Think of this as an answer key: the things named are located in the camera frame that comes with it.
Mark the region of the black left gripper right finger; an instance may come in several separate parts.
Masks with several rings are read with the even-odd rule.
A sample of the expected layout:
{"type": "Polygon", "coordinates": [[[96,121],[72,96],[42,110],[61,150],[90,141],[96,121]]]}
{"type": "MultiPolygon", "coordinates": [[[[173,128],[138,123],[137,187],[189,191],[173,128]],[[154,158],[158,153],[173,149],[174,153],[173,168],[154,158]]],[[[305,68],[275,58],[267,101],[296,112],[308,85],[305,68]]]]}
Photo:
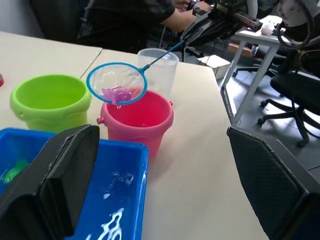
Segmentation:
{"type": "Polygon", "coordinates": [[[320,167],[305,168],[276,138],[226,132],[244,192],[270,240],[320,238],[320,167]]]}

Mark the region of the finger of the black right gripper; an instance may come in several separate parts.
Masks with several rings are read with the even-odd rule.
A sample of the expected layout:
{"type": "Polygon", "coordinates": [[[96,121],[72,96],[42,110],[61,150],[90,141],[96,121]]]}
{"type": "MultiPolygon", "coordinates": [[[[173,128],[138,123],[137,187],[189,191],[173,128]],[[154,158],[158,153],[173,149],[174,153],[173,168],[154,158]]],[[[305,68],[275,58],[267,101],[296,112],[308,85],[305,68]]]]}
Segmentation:
{"type": "Polygon", "coordinates": [[[194,30],[188,37],[185,38],[185,46],[199,47],[217,39],[224,41],[232,37],[236,32],[237,26],[232,23],[208,22],[194,30]]]}
{"type": "Polygon", "coordinates": [[[205,13],[197,16],[180,36],[181,41],[204,41],[218,37],[217,16],[214,13],[205,13]]]}

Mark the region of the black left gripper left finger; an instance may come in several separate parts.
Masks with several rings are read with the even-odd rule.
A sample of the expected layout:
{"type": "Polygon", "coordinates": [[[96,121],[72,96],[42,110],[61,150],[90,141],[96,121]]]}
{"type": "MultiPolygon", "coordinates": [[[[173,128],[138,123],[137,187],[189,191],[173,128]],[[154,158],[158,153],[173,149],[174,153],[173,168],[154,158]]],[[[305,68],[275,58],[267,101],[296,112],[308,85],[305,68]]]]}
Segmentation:
{"type": "Polygon", "coordinates": [[[51,137],[0,196],[3,240],[63,240],[75,234],[96,163],[100,130],[51,137]]]}

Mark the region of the person's bare hand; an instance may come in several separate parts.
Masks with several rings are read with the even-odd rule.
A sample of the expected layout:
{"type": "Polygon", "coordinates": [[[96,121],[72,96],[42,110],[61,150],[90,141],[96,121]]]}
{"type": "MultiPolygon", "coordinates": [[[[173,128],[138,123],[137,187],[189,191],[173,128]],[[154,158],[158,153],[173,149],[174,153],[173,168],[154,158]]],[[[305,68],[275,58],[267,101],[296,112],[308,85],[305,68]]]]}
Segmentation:
{"type": "Polygon", "coordinates": [[[192,10],[194,7],[200,8],[206,12],[210,12],[212,10],[210,0],[173,0],[172,3],[181,13],[192,10]]]}

